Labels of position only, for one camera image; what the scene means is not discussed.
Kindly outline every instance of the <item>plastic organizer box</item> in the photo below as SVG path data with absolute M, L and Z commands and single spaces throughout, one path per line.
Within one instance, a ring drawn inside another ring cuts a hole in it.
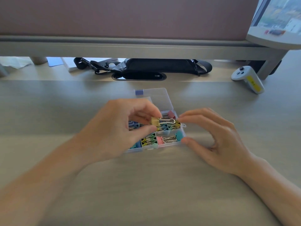
M 178 118 L 176 112 L 173 110 L 173 106 L 165 88 L 135 90 L 133 95 L 128 95 L 128 97 L 147 98 L 159 108 L 164 118 L 174 118 L 175 120 Z M 130 130 L 139 128 L 141 125 L 142 124 L 137 122 L 129 121 Z M 184 127 L 186 127 L 186 125 L 178 122 L 173 125 L 162 124 L 157 132 L 142 138 L 126 152 L 140 152 L 143 150 L 178 145 L 180 144 L 181 139 L 185 137 Z

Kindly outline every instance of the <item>hand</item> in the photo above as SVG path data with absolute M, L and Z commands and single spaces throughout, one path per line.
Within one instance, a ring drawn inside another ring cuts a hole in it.
M 147 99 L 108 101 L 96 116 L 73 137 L 81 146 L 87 164 L 120 156 L 141 138 L 157 130 L 148 125 L 151 117 L 162 117 L 160 110 Z M 129 120 L 145 126 L 129 131 Z
M 215 144 L 211 149 L 201 146 L 192 138 L 182 139 L 208 164 L 237 176 L 248 173 L 256 157 L 245 147 L 231 122 L 209 108 L 187 111 L 178 120 L 198 124 L 213 136 Z

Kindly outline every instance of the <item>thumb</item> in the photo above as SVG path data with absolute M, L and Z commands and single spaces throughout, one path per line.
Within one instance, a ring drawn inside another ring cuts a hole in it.
M 198 144 L 193 138 L 184 137 L 181 140 L 182 143 L 186 144 L 189 148 L 191 148 L 195 153 L 197 153 L 203 160 L 205 160 L 208 164 L 212 164 L 216 159 L 215 153 L 211 152 L 204 146 Z
M 154 125 L 144 125 L 143 127 L 130 131 L 131 140 L 136 143 L 140 139 L 148 136 L 149 134 L 157 131 L 157 127 Z

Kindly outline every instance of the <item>clear plastic box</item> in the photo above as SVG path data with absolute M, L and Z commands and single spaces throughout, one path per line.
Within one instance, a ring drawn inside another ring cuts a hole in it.
M 167 113 L 169 111 L 172 111 L 173 114 L 175 115 L 175 119 L 178 118 L 176 112 L 173 110 L 173 106 L 171 104 L 167 90 L 165 88 L 135 90 L 132 93 L 133 93 L 132 95 L 127 95 L 127 96 L 129 98 L 148 98 L 155 106 L 157 106 L 159 108 L 159 110 L 161 111 L 163 116 L 167 115 Z M 184 127 L 186 127 L 186 125 L 181 124 L 181 127 L 179 129 L 155 132 L 154 136 L 156 136 L 155 137 L 156 139 L 158 139 L 160 137 L 172 137 L 172 136 L 175 136 L 175 134 L 185 137 L 186 135 L 185 135 L 185 132 L 183 129 Z M 151 149 L 156 149 L 156 148 L 160 148 L 160 147 L 178 145 L 180 143 L 181 143 L 180 141 L 177 141 L 177 142 L 172 142 L 172 143 L 163 143 L 163 144 L 158 143 L 158 144 L 142 146 L 142 143 L 140 141 L 140 144 L 142 147 L 131 148 L 131 149 L 127 150 L 126 152 L 140 152 L 143 150 L 151 150 Z

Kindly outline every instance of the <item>forearm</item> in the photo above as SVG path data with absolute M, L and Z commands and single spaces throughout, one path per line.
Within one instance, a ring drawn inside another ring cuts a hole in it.
M 36 225 L 84 167 L 66 142 L 0 191 L 0 225 Z
M 241 178 L 284 225 L 301 225 L 301 190 L 267 161 L 256 158 L 250 173 Z

